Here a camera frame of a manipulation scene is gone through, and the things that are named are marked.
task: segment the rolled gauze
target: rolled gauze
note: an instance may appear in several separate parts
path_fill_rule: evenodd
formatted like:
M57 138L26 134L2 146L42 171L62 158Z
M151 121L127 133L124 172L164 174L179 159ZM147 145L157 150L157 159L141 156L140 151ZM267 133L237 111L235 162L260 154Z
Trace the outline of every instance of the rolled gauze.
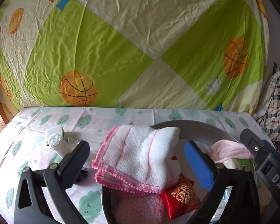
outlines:
M65 157L66 154L72 152L69 145L59 134L52 134L48 138L48 144L51 149L53 149L59 156Z

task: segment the pink sock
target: pink sock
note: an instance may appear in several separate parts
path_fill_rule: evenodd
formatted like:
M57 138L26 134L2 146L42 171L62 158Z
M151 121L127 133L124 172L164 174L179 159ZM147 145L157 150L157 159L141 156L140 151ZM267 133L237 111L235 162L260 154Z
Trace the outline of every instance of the pink sock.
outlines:
M164 203L158 194L122 197L114 217L117 224L161 224L164 218Z

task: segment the screw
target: screw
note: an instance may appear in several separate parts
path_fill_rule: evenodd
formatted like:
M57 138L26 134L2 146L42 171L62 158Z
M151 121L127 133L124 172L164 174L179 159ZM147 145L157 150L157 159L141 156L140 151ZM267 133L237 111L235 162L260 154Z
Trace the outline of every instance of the screw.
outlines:
M52 163L50 166L49 166L49 168L50 169L55 169L55 168L57 168L58 167L58 164L57 163Z
M217 167L218 169L223 169L223 168L225 168L224 164L223 164L223 163L220 163L220 162L216 163L216 167Z
M29 171L29 167L24 167L23 172L27 173Z
M244 167L245 172L249 173L251 172L251 168L249 166L245 166Z

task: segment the red silk sachet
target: red silk sachet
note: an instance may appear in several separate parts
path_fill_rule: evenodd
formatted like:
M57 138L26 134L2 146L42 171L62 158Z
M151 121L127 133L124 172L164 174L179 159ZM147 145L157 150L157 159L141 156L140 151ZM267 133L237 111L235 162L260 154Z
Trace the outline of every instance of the red silk sachet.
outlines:
M181 173L178 184L160 194L167 209L169 219L175 219L198 209L201 202L196 196L193 186L194 182L187 179Z

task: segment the gold embroidery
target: gold embroidery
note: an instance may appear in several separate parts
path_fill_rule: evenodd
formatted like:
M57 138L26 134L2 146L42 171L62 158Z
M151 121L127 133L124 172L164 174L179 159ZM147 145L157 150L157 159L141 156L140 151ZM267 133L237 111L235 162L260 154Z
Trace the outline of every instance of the gold embroidery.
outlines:
M170 194L185 205L194 205L199 202L194 192L193 184L182 173L179 175L179 183L168 189Z

